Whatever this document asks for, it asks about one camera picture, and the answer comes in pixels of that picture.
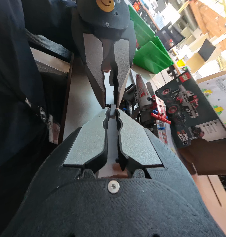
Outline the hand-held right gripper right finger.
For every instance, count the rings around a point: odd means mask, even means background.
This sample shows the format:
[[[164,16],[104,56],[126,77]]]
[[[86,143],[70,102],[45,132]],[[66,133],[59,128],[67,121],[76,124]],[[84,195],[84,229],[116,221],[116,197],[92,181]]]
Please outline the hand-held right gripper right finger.
[[[122,170],[127,169],[132,175],[137,169],[164,167],[143,126],[120,109],[116,109],[116,121],[118,163]]]

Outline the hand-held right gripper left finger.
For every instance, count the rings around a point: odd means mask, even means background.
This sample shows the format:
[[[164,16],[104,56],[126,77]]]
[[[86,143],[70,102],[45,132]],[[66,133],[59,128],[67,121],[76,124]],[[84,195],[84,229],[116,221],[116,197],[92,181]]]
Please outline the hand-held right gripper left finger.
[[[108,108],[85,123],[75,138],[63,165],[97,173],[108,159]]]

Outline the person's dark blue clothing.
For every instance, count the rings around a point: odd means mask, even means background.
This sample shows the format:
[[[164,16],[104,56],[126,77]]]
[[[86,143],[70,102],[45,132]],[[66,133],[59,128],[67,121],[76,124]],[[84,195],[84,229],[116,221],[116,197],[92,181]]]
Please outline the person's dark blue clothing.
[[[26,29],[76,50],[73,0],[0,0],[0,167],[46,136],[47,126],[26,103],[47,111],[41,75]]]

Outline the black lego set box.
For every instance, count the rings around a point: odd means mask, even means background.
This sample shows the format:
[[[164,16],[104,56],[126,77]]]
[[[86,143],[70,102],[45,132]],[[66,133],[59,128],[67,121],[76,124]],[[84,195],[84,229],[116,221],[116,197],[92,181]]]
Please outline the black lego set box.
[[[194,139],[226,139],[226,128],[188,70],[155,91],[166,106],[177,148]]]

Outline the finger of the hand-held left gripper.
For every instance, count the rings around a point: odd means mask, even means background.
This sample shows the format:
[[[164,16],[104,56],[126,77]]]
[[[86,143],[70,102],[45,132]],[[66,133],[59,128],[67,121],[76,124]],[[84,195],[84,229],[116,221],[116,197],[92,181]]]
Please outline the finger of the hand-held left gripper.
[[[109,84],[114,87],[114,104],[119,108],[130,71],[128,40],[120,39],[115,42],[110,56]]]
[[[106,88],[102,71],[103,44],[93,34],[83,34],[86,65],[85,71],[93,92],[100,106],[104,109],[106,102]]]

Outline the partly built lego truck model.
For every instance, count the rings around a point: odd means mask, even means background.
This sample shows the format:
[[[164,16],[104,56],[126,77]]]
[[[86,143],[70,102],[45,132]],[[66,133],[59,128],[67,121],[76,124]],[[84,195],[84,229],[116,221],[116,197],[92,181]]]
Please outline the partly built lego truck model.
[[[145,84],[141,74],[136,74],[135,81],[125,88],[119,108],[157,137],[165,135],[166,124],[171,122],[164,101],[155,96],[151,84]]]

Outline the white instruction sheet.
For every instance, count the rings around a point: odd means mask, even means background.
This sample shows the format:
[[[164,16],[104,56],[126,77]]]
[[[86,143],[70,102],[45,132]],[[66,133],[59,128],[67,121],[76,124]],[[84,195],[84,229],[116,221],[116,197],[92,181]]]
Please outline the white instruction sheet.
[[[196,83],[226,127],[226,71],[198,79]]]

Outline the cardboard box with black flap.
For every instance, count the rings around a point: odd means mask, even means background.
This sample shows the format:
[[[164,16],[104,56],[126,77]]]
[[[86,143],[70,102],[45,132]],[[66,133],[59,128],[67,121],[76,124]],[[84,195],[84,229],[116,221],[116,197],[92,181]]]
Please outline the cardboard box with black flap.
[[[191,74],[196,73],[205,62],[210,58],[216,47],[208,40],[205,39],[199,51],[186,62],[186,66],[190,68]]]

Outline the black plastic crate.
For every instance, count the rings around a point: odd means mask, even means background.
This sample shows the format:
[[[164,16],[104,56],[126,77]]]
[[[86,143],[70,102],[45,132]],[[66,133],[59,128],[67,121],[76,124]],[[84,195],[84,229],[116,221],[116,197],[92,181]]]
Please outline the black plastic crate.
[[[163,46],[167,51],[182,42],[185,37],[169,22],[166,26],[156,32],[156,37],[159,37]]]

